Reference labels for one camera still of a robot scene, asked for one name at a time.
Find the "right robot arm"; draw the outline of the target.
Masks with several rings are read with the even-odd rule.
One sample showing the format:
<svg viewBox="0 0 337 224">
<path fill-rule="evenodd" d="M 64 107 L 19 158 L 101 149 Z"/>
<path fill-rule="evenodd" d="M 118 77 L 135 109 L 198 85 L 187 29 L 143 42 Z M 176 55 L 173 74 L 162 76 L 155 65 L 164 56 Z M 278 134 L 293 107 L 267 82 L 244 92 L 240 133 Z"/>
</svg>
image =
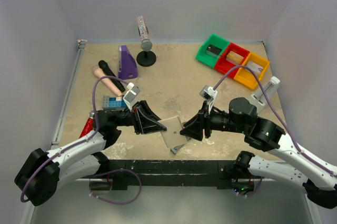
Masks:
<svg viewBox="0 0 337 224">
<path fill-rule="evenodd" d="M 336 207 L 336 167 L 317 158 L 309 151 L 297 150 L 289 134 L 274 122 L 258 116 L 257 108 L 245 98 L 235 98 L 229 111 L 208 108 L 206 102 L 189 121 L 180 134 L 202 141 L 212 131 L 244 134 L 244 141 L 251 147 L 282 159 L 280 164 L 241 151 L 225 176 L 238 179 L 256 176 L 273 179 L 305 193 L 315 204 L 333 209 Z"/>
</svg>

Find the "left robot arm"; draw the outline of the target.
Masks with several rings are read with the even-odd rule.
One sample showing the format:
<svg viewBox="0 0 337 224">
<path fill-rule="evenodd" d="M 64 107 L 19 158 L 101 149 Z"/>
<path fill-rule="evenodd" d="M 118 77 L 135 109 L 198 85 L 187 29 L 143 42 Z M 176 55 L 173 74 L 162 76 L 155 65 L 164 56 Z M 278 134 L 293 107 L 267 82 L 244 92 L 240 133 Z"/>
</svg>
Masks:
<svg viewBox="0 0 337 224">
<path fill-rule="evenodd" d="M 66 179 L 97 174 L 106 161 L 101 151 L 114 145 L 122 133 L 118 127 L 132 126 L 135 134 L 165 132 L 167 128 L 160 120 L 146 101 L 136 102 L 131 109 L 95 112 L 88 134 L 63 147 L 48 151 L 38 148 L 29 154 L 14 179 L 22 191 L 21 202 L 40 206 Z"/>
</svg>

